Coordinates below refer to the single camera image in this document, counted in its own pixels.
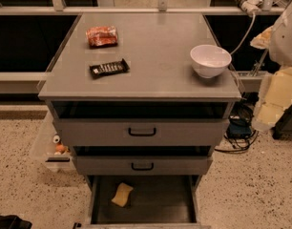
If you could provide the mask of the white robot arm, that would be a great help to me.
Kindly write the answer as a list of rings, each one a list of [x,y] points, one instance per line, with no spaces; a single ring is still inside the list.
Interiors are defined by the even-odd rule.
[[[292,105],[292,2],[272,26],[268,52],[281,68],[261,81],[252,120],[252,127],[261,132],[273,128]]]

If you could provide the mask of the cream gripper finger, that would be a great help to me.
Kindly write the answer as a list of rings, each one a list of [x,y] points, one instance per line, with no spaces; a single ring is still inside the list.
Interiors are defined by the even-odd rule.
[[[263,32],[254,37],[250,42],[250,46],[260,50],[268,49],[270,45],[272,29],[273,27],[268,27]]]

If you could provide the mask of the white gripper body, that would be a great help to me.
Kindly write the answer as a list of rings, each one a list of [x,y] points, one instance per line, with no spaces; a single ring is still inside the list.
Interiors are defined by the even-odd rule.
[[[291,105],[292,67],[266,75],[261,82],[252,127],[257,131],[268,131],[276,125]]]

